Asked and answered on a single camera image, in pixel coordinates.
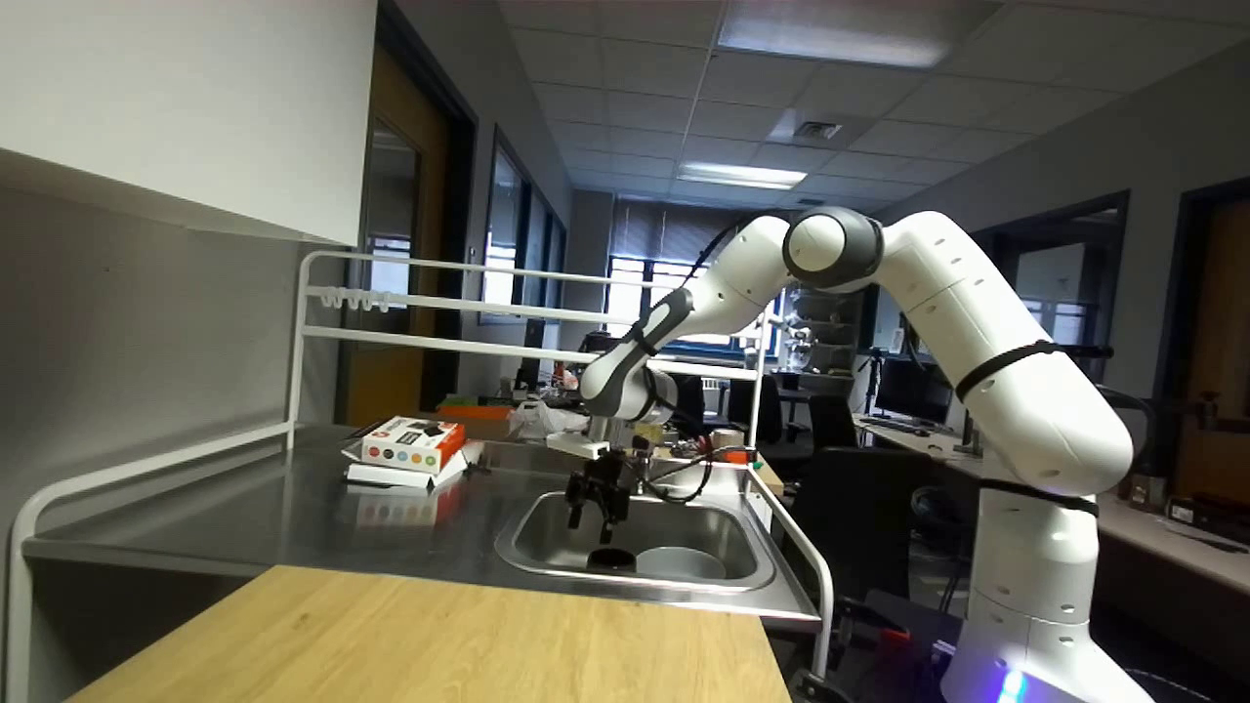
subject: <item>door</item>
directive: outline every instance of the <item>door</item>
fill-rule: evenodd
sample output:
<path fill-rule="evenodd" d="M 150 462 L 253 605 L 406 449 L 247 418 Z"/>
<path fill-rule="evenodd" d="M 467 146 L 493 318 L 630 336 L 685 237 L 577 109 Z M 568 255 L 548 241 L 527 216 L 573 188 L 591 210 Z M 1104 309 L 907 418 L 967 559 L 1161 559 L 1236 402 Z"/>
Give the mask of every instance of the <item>door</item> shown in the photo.
<path fill-rule="evenodd" d="M 371 181 L 367 181 L 367 223 L 362 249 L 393 249 L 411 258 L 447 258 L 447 175 L 448 175 L 448 122 L 447 112 L 406 78 L 397 57 L 378 48 L 371 87 Z M 432 292 L 432 272 L 402 277 L 411 292 Z M 389 332 L 432 332 L 432 314 L 361 314 L 362 327 Z M 353 342 L 345 353 L 345 402 L 346 424 L 378 424 L 389 415 L 430 409 L 430 380 L 453 380 L 453 358 Z"/>
<path fill-rule="evenodd" d="M 1176 496 L 1250 506 L 1250 201 L 1219 204 L 1198 237 Z"/>

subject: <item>blue light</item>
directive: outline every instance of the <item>blue light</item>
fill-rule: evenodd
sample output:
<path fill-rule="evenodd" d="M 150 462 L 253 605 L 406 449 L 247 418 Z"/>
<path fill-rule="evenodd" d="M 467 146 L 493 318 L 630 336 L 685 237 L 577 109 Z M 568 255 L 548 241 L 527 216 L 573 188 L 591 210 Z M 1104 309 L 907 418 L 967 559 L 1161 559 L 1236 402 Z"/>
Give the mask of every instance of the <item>blue light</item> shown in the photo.
<path fill-rule="evenodd" d="M 1022 703 L 1022 695 L 1029 695 L 1029 676 L 1013 669 L 1013 672 L 1005 676 L 1005 686 L 1000 686 L 1000 698 L 997 698 L 997 703 Z"/>

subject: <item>cabinet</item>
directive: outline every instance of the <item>cabinet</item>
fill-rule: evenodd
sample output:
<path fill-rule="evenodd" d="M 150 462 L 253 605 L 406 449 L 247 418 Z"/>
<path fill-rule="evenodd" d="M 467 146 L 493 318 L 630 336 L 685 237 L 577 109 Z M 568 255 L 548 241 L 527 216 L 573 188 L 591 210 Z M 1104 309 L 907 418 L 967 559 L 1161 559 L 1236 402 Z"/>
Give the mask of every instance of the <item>cabinet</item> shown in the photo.
<path fill-rule="evenodd" d="M 0 185 L 354 245 L 374 0 L 8 0 Z"/>

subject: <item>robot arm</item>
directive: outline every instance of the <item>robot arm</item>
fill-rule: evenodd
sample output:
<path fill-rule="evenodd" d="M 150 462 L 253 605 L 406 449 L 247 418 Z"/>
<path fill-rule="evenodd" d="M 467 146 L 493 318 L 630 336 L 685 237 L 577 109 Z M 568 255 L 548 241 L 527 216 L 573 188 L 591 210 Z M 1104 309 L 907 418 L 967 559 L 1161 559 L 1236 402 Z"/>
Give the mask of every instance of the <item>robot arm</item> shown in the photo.
<path fill-rule="evenodd" d="M 944 216 L 878 227 L 857 210 L 795 223 L 762 216 L 725 237 L 708 272 L 652 306 L 582 375 L 587 415 L 639 418 L 663 402 L 646 358 L 670 336 L 738 332 L 789 281 L 858 290 L 878 281 L 934 353 L 976 422 L 1000 480 L 1051 496 L 1112 487 L 1131 443 L 1098 385 L 1051 349 L 982 245 Z"/>

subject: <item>sink basin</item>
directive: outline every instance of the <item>sink basin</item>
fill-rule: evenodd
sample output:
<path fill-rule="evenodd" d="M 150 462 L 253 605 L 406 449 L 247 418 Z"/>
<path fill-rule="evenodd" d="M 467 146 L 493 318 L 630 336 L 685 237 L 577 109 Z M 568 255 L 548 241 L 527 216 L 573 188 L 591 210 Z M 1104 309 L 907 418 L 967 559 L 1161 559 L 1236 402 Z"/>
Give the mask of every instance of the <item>sink basin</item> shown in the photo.
<path fill-rule="evenodd" d="M 615 522 L 615 540 L 601 543 L 594 503 L 572 529 L 568 496 L 544 492 L 495 547 L 518 570 L 639 589 L 755 589 L 773 578 L 769 547 L 749 517 L 652 496 L 631 496 L 630 518 Z"/>

